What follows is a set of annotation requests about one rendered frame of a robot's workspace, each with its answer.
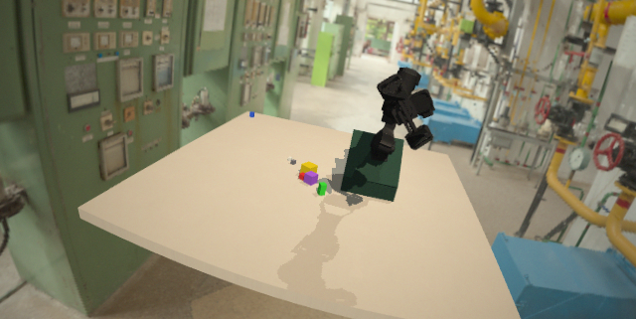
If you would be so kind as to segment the yellow block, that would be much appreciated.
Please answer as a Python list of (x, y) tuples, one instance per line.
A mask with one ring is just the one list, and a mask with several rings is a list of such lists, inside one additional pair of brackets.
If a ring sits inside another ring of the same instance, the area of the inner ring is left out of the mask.
[(306, 163), (301, 164), (300, 173), (307, 173), (309, 171), (312, 171), (312, 172), (317, 174), (317, 168), (318, 168), (317, 165), (315, 165), (315, 164), (313, 164), (311, 162), (306, 162)]

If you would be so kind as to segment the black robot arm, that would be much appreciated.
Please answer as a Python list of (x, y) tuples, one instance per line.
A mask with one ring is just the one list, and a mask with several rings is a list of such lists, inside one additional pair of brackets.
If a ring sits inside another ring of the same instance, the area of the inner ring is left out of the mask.
[[(433, 101), (426, 88), (411, 94), (415, 86), (418, 85), (421, 75), (416, 70), (408, 67), (399, 68), (397, 74), (400, 74), (406, 84), (407, 90), (405, 92), (409, 96), (417, 112), (414, 119), (418, 118), (418, 116), (426, 118), (433, 115), (433, 110), (435, 110)], [(393, 123), (392, 118), (388, 115), (386, 107), (389, 106), (389, 103), (390, 101), (385, 99), (382, 107), (382, 122), (385, 122), (386, 124), (384, 128), (373, 136), (371, 141), (371, 160), (388, 162), (389, 154), (392, 155), (395, 151), (396, 142), (394, 141), (394, 129), (397, 123)]]

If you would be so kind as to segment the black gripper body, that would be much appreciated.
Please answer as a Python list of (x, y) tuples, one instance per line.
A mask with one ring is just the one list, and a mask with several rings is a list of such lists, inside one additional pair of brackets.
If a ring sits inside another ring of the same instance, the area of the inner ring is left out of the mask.
[[(387, 85), (394, 83), (398, 79), (402, 79), (400, 74), (393, 74), (386, 80), (380, 81), (380, 83), (378, 83), (377, 89), (380, 92), (383, 99), (386, 99), (382, 93), (383, 88)], [(417, 115), (417, 112), (410, 98), (407, 98), (405, 100), (392, 100), (389, 103), (389, 106), (386, 107), (386, 110), (388, 112), (388, 115), (392, 118), (393, 123), (397, 123), (397, 125), (401, 125), (401, 124), (405, 125), (408, 132), (408, 134), (405, 136), (405, 139), (407, 142), (408, 142), (408, 137), (411, 134), (413, 134), (419, 128), (426, 126), (425, 124), (419, 127), (416, 127), (416, 125), (414, 125), (412, 120)], [(412, 147), (409, 142), (408, 142), (408, 146), (410, 149), (416, 151), (418, 148), (420, 148), (421, 146), (425, 145), (427, 142), (432, 140), (432, 138), (433, 138), (433, 135), (431, 133), (431, 135), (427, 139), (420, 142), (415, 147)]]

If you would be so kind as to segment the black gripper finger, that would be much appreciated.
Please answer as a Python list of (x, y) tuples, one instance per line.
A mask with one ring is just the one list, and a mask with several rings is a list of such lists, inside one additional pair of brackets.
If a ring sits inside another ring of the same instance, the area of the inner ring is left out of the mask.
[(382, 93), (387, 101), (405, 100), (409, 98), (406, 94), (407, 86), (403, 79), (398, 79), (394, 83), (383, 88)]
[[(408, 142), (412, 147), (415, 147), (420, 142), (424, 141), (431, 135), (430, 129), (426, 126), (419, 128), (413, 134), (408, 137)], [(418, 142), (417, 142), (418, 141)]]

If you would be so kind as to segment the purple cube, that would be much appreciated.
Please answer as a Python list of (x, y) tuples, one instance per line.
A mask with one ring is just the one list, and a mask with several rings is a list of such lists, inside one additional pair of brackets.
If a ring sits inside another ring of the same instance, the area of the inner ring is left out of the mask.
[(309, 186), (315, 185), (317, 184), (318, 181), (318, 174), (309, 171), (307, 173), (304, 174), (304, 183), (308, 184)]

